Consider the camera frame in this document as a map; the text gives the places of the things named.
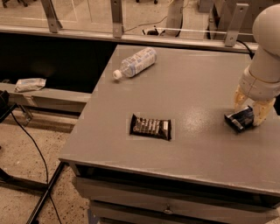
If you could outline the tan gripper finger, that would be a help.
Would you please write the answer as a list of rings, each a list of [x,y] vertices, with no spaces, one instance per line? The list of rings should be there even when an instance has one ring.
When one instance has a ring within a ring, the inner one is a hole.
[[[243,93],[241,86],[238,85],[234,92],[234,110],[240,110],[247,99],[248,97]]]
[[[254,101],[253,112],[254,112],[254,126],[259,126],[267,117],[268,113],[272,110],[276,99],[272,98],[265,101]]]

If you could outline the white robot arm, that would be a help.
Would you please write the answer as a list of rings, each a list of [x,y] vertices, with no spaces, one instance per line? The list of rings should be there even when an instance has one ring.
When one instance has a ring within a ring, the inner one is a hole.
[[[253,23],[258,47],[234,93],[234,111],[247,99],[253,101],[254,126],[259,126],[280,95],[280,4],[263,10]]]

